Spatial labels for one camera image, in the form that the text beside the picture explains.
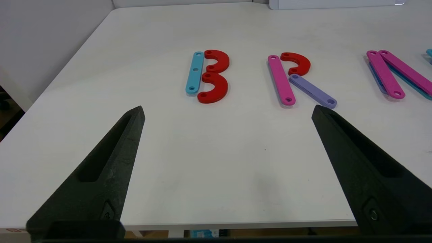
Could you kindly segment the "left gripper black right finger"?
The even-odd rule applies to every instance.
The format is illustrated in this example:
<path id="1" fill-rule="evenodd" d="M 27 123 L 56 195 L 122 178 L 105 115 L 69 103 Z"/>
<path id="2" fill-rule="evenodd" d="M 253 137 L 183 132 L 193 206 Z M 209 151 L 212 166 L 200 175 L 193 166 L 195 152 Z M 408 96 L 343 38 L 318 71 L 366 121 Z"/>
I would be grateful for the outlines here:
<path id="1" fill-rule="evenodd" d="M 362 233 L 431 234 L 432 190 L 335 111 L 312 121 Z"/>

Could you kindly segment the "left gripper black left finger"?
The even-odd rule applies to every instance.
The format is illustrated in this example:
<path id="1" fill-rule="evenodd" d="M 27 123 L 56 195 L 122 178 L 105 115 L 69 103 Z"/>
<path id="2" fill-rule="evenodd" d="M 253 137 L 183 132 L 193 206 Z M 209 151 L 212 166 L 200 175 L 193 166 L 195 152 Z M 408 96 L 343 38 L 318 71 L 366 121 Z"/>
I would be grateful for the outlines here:
<path id="1" fill-rule="evenodd" d="M 31 240 L 122 240 L 120 222 L 145 114 L 122 115 L 26 223 Z"/>

